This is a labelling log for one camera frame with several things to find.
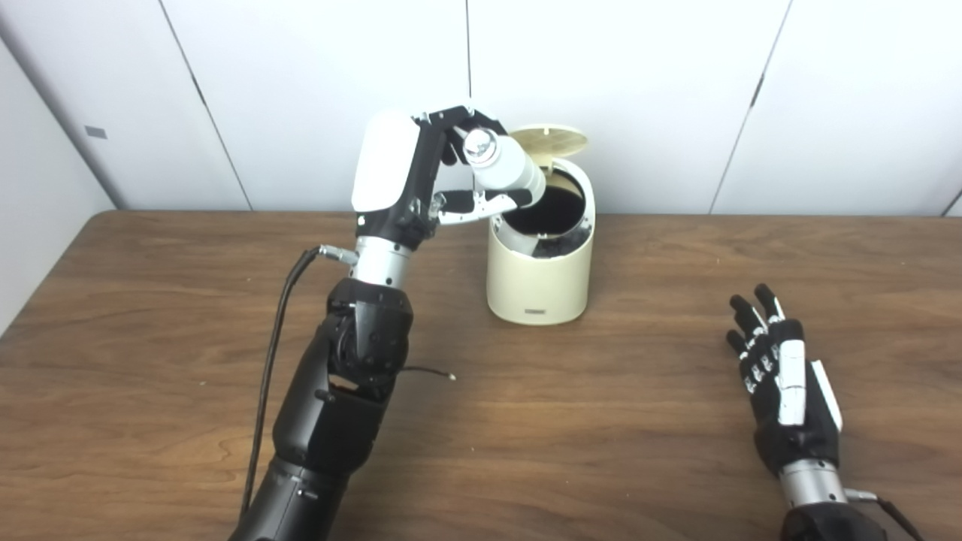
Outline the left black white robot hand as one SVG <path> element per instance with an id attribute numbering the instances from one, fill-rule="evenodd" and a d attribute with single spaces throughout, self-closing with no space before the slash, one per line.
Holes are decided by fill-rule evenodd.
<path id="1" fill-rule="evenodd" d="M 416 250 L 440 226 L 528 209 L 545 191 L 542 168 L 476 107 L 385 110 L 365 129 L 351 205 L 357 237 Z"/>

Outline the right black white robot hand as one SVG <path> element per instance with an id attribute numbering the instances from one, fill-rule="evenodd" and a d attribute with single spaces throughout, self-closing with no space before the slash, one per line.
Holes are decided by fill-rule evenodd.
<path id="1" fill-rule="evenodd" d="M 789 316 L 766 284 L 755 306 L 742 295 L 729 305 L 737 329 L 726 333 L 755 418 L 755 448 L 779 475 L 800 460 L 839 466 L 844 421 L 824 364 L 808 356 L 803 322 Z"/>

